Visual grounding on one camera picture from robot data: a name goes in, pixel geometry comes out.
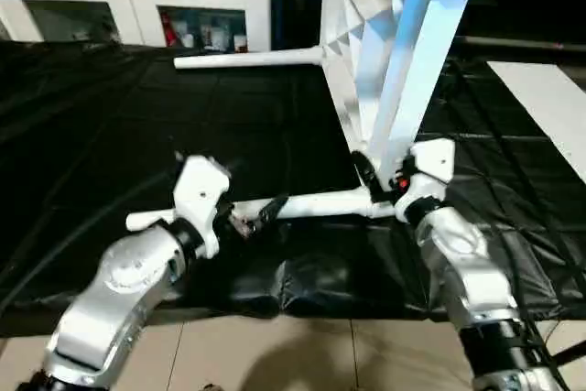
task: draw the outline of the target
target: black cloth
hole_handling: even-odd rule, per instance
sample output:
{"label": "black cloth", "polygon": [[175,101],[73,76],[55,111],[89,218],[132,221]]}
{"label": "black cloth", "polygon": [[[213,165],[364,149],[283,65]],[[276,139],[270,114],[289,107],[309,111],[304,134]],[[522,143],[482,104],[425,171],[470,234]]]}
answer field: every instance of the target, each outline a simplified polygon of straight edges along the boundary
{"label": "black cloth", "polygon": [[[0,45],[0,298],[98,207],[172,167],[174,151],[232,171],[230,200],[359,185],[321,68],[175,71],[173,49]],[[586,187],[498,77],[449,59],[418,139],[456,140],[449,201],[537,319],[586,319]],[[171,206],[172,179],[92,228],[18,296],[0,336],[51,332],[130,211]],[[444,320],[407,226],[357,216],[281,221],[224,240],[156,317],[195,309],[272,317]]]}

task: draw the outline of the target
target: beige floor tile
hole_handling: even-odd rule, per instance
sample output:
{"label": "beige floor tile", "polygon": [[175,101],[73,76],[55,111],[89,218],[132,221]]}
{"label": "beige floor tile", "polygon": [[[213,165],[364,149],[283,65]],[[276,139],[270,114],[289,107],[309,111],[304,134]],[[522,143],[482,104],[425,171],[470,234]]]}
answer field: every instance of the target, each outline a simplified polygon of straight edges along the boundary
{"label": "beige floor tile", "polygon": [[185,324],[170,391],[349,391],[355,384],[347,320],[241,317]]}
{"label": "beige floor tile", "polygon": [[114,391],[166,391],[182,325],[147,327]]}
{"label": "beige floor tile", "polygon": [[[114,391],[165,391],[179,344],[181,324],[147,327]],[[13,390],[36,372],[48,336],[14,338],[0,357],[0,390]]]}
{"label": "beige floor tile", "polygon": [[472,371],[448,323],[353,320],[359,386],[366,391],[470,391]]}
{"label": "beige floor tile", "polygon": [[[575,343],[586,340],[586,321],[566,320],[549,338],[548,348],[555,354]],[[572,391],[586,391],[586,359],[582,358],[562,366],[559,371]]]}
{"label": "beige floor tile", "polygon": [[0,389],[16,389],[40,368],[48,336],[14,338],[7,341],[0,357]]}

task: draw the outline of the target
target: white rod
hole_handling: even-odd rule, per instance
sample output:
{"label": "white rod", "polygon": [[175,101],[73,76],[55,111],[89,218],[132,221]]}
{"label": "white rod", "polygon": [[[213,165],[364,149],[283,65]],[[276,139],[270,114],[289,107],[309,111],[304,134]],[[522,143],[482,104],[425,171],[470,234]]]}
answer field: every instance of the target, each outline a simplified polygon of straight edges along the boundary
{"label": "white rod", "polygon": [[314,46],[307,49],[250,52],[247,54],[207,55],[177,57],[175,69],[242,68],[250,66],[279,66],[289,64],[321,64],[323,49]]}
{"label": "white rod", "polygon": [[[234,213],[252,220],[271,199],[256,201],[238,201],[234,204]],[[395,208],[389,202],[372,203],[370,191],[366,187],[354,190],[322,192],[292,196],[279,212],[277,218],[291,219],[298,217],[323,217],[328,215],[358,214],[368,218],[388,217],[394,215]],[[174,210],[133,212],[126,217],[126,229],[139,231],[158,219],[167,222],[175,220]]]}

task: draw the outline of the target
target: black cable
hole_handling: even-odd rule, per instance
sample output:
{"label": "black cable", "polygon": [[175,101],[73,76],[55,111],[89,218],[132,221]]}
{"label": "black cable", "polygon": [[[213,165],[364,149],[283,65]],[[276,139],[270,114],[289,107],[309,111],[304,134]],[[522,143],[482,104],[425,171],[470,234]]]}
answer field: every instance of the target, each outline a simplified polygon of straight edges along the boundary
{"label": "black cable", "polygon": [[69,235],[67,235],[63,240],[57,243],[48,254],[46,254],[36,266],[34,266],[31,270],[27,272],[27,274],[8,292],[8,294],[2,299],[0,302],[0,319],[4,315],[6,309],[12,301],[18,296],[23,288],[27,286],[27,284],[36,277],[43,269],[47,267],[47,265],[53,261],[59,254],[61,254],[67,247],[74,243],[78,238],[84,235],[90,228],[92,228],[95,224],[101,221],[104,217],[110,214],[112,211],[117,209],[121,204],[133,199],[135,196],[147,190],[154,185],[158,184],[159,182],[163,181],[164,179],[169,177],[168,172],[161,172],[156,175],[153,175],[136,186],[132,189],[128,190],[121,196],[114,199],[112,202],[104,205],[102,208],[98,209],[94,214],[84,220],[77,228],[75,228]]}
{"label": "black cable", "polygon": [[[418,168],[417,172],[436,180],[437,182],[446,186],[446,188],[450,185],[450,183],[447,180],[441,179],[438,176],[434,176],[433,174],[428,173],[427,171],[424,171],[424,170],[421,170]],[[453,186],[450,187],[450,190],[461,201],[463,201],[466,205],[468,205],[468,207],[471,210],[473,210],[481,218],[486,220],[493,235],[498,237],[499,241],[501,242],[503,250],[505,251],[506,257],[509,260],[509,264],[511,266],[511,272],[512,272],[512,277],[513,277],[513,296],[516,299],[517,306],[519,308],[519,312],[521,315],[521,319],[523,320],[526,327],[528,328],[530,335],[533,338],[535,338],[535,342],[537,343],[537,348],[539,349],[539,355],[542,358],[542,360],[545,361],[548,369],[553,374],[553,376],[556,379],[556,381],[558,382],[559,386],[563,389],[563,391],[570,391],[570,388],[568,387],[568,385],[566,384],[566,381],[564,380],[563,376],[559,372],[558,366],[556,365],[553,357],[551,356],[551,353],[548,350],[547,344],[543,340],[541,333],[539,332],[537,325],[535,324],[535,321],[533,320],[533,318],[531,317],[531,314],[529,313],[529,311],[527,309],[527,306],[525,303],[525,295],[523,292],[523,285],[522,285],[521,276],[520,276],[521,271],[520,271],[518,263],[516,261],[515,253],[513,252],[513,249],[511,249],[511,247],[509,246],[509,243],[505,240],[501,230],[494,224],[493,221],[490,220],[490,217],[488,215],[486,215],[486,213],[483,212],[482,209],[475,206],[464,194],[461,193],[461,191],[454,189]]]}
{"label": "black cable", "polygon": [[553,336],[553,333],[556,332],[556,330],[558,329],[560,324],[561,324],[561,320],[556,320],[556,323],[553,325],[553,327],[551,327],[551,329],[549,329],[548,332],[546,333],[546,337],[545,337],[546,346],[548,345],[549,339],[551,338],[551,336]]}

